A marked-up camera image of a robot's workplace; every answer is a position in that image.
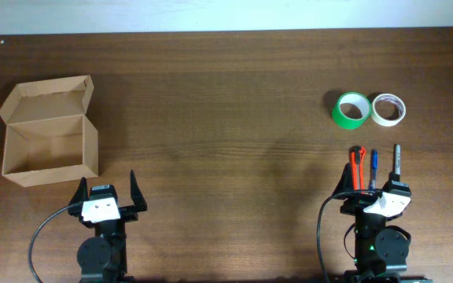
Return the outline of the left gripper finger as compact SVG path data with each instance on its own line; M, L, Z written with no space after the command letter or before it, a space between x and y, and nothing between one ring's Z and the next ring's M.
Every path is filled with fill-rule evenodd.
M87 179L82 177L80 179L78 189L71 199L71 204L81 204L84 201L88 201L88 187Z
M133 170L130 171L130 190L131 190L131 199L133 200L134 206L137 209L147 209L147 203L142 191L140 190L135 173Z

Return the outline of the blue ballpoint pen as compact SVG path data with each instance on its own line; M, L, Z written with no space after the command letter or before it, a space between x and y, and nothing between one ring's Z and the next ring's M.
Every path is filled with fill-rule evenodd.
M373 149L371 152L370 161L370 189L376 188L377 171L378 171L378 151L376 149Z

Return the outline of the orange utility knife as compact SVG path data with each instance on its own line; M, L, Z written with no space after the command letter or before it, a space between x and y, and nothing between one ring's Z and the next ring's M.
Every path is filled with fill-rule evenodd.
M359 145L351 147L349 161L352 168L353 189L357 191L363 191L365 189L363 178L363 161L365 155L366 150L364 147Z

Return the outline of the brown cardboard box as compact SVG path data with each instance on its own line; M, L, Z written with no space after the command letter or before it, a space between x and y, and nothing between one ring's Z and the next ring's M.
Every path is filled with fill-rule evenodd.
M30 187L99 175L98 130L87 118L88 75L18 83L0 108L2 176Z

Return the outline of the white masking tape roll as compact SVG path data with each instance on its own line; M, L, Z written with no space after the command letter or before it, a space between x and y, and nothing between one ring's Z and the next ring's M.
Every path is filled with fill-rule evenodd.
M371 117L375 123L383 127L394 127L407 114L405 103L395 94L373 93L369 96Z

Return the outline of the green tape roll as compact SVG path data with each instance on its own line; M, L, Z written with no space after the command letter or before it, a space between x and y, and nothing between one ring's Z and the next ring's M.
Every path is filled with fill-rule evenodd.
M335 124L347 130L362 126L370 114L370 101L358 92L343 93L331 112Z

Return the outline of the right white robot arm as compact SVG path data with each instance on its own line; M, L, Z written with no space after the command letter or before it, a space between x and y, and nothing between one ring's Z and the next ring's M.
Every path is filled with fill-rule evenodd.
M340 213L355 218L350 228L355 234L355 269L344 273L346 282L430 281L423 276L401 275L407 270L411 235L388 224L401 217L411 202L411 190L399 175L390 173L381 189L354 190L352 166L346 164L332 198L343 201Z

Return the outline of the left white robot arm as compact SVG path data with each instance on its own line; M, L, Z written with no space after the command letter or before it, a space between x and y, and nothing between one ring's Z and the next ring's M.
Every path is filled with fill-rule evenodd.
M138 221L138 214L148 206L133 171L130 172L132 205L120 207L115 186L87 187L81 178L70 200L68 213L81 224L94 230L78 248L77 262L81 282L133 282L127 274L126 224Z

